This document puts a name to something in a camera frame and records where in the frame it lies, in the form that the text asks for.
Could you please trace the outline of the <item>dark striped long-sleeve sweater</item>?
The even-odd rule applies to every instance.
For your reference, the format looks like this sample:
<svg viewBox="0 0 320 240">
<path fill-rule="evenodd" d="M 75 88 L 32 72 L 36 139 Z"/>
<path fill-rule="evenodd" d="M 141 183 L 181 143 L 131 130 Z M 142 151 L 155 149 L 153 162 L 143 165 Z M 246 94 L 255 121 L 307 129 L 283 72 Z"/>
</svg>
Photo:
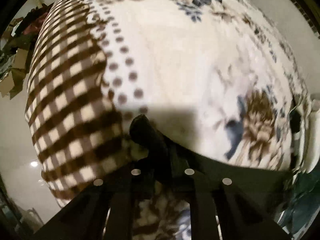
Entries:
<svg viewBox="0 0 320 240">
<path fill-rule="evenodd" d="M 139 115 L 132 121 L 129 135 L 135 143 L 148 150 L 149 167 L 163 184 L 178 180 L 189 168 L 203 174 L 203 180 L 212 187 L 230 179 L 232 186 L 259 200 L 282 195 L 290 187 L 291 172 L 227 165 L 201 156 L 163 135 L 145 115 Z"/>
</svg>

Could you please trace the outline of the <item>dark green plush blanket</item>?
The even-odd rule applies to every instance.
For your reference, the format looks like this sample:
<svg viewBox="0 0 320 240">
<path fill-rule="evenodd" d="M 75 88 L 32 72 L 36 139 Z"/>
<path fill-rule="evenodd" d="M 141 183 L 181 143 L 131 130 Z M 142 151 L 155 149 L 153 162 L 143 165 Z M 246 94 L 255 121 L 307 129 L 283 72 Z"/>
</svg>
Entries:
<svg viewBox="0 0 320 240">
<path fill-rule="evenodd" d="M 319 168 L 300 173 L 278 224 L 291 239 L 301 239 L 319 213 Z"/>
</svg>

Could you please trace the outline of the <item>floral bed blanket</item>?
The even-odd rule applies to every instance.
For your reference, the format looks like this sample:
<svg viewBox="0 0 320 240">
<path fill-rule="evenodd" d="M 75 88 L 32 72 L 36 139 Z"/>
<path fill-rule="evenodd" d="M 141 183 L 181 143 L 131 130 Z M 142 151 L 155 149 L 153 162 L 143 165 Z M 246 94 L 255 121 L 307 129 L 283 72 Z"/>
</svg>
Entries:
<svg viewBox="0 0 320 240">
<path fill-rule="evenodd" d="M 144 171 L 133 239 L 192 239 L 189 203 L 156 179 L 132 121 L 145 115 L 214 161 L 291 172 L 268 208 L 278 224 L 311 106 L 291 47 L 247 0 L 57 0 L 35 44 L 25 118 L 61 210 L 97 179 Z"/>
</svg>

